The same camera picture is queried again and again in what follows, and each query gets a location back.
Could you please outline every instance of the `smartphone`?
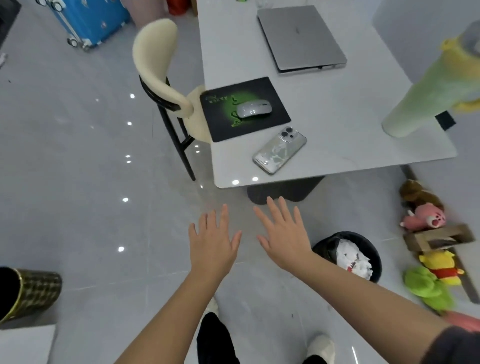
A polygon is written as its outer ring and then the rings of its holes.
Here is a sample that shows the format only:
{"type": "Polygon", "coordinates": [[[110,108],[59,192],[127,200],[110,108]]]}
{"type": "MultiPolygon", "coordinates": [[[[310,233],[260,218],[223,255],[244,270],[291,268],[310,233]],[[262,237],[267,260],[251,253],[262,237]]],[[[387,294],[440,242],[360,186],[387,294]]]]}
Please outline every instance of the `smartphone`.
{"type": "Polygon", "coordinates": [[[306,143],[307,138],[286,126],[253,155],[253,161],[268,174],[274,174],[306,143]]]}

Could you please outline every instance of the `black mouse pad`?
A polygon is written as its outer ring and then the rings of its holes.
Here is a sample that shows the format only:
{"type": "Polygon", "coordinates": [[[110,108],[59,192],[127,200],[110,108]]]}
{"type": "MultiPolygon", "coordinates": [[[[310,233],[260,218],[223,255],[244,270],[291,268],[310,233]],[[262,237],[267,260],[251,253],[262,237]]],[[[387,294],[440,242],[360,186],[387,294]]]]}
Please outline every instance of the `black mouse pad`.
{"type": "Polygon", "coordinates": [[[200,102],[214,142],[286,124],[291,120],[268,77],[205,91],[200,95],[200,102]],[[257,99],[269,101],[272,112],[240,119],[237,105],[257,99]]]}

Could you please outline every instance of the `yellow plush toy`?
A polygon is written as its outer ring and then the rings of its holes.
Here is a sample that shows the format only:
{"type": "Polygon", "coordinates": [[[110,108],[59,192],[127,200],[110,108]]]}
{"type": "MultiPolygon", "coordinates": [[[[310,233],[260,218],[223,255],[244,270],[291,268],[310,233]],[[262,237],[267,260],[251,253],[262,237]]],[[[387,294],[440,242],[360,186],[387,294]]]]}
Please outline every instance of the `yellow plush toy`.
{"type": "Polygon", "coordinates": [[[465,272],[455,268],[455,261],[452,258],[454,256],[455,254],[448,250],[437,250],[419,255],[419,259],[442,282],[450,286],[459,286],[462,282],[458,275],[465,272]]]}

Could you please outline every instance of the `shoe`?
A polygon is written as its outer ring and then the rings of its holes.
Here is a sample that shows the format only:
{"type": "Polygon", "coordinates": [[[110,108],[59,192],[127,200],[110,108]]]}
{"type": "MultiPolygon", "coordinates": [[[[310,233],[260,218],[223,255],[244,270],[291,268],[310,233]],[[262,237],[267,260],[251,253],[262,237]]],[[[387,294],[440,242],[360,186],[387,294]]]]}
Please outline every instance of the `shoe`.
{"type": "Polygon", "coordinates": [[[204,314],[202,315],[202,320],[205,317],[205,315],[209,314],[210,312],[213,312],[218,318],[220,318],[220,315],[218,312],[218,304],[216,303],[215,297],[212,297],[212,299],[208,303],[207,308],[205,309],[204,314]]]}
{"type": "Polygon", "coordinates": [[[312,355],[320,356],[327,364],[334,364],[335,345],[332,339],[325,334],[316,336],[307,349],[307,358],[312,355]]]}

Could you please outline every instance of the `brown plush toy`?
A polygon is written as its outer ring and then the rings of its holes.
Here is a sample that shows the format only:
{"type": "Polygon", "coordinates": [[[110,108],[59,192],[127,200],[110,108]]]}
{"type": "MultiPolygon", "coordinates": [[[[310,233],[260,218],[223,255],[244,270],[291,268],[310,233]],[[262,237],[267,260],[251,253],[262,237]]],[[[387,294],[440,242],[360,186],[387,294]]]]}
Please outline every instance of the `brown plush toy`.
{"type": "Polygon", "coordinates": [[[418,181],[406,180],[402,187],[400,187],[400,196],[402,196],[405,201],[413,203],[415,207],[430,202],[442,211],[445,211],[445,207],[440,199],[432,192],[424,189],[418,181]]]}

